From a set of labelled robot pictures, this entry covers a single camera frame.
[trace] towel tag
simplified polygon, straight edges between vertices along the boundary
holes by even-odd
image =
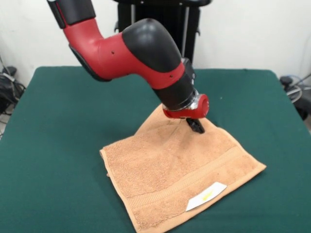
[[[227,188],[227,185],[215,182],[210,187],[205,189],[202,193],[198,194],[194,198],[191,198],[188,202],[186,211],[192,210],[193,208],[212,200],[213,198],[217,197],[222,191],[224,191],[225,188]]]

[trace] towel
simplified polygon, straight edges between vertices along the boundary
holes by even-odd
[[[166,118],[160,105],[134,136],[100,151],[136,232],[166,232],[266,168],[228,132],[200,121],[204,134],[184,119]]]

